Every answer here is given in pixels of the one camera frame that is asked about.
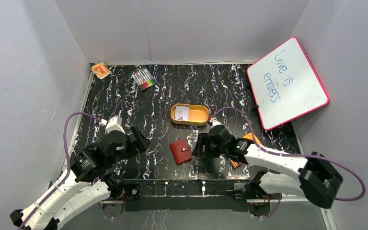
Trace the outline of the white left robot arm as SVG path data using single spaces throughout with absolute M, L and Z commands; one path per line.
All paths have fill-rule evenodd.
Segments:
M 146 152 L 150 145 L 135 126 L 131 131 L 132 137 L 116 125 L 100 141 L 73 155 L 70 170 L 29 207 L 14 210 L 12 223 L 21 230 L 57 230 L 90 206 L 124 196 L 124 182 L 110 168 Z

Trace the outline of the red leather card holder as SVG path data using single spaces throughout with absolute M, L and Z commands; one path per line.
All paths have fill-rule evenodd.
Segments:
M 180 139 L 170 144 L 174 160 L 177 165 L 189 162 L 192 159 L 192 151 L 186 139 Z

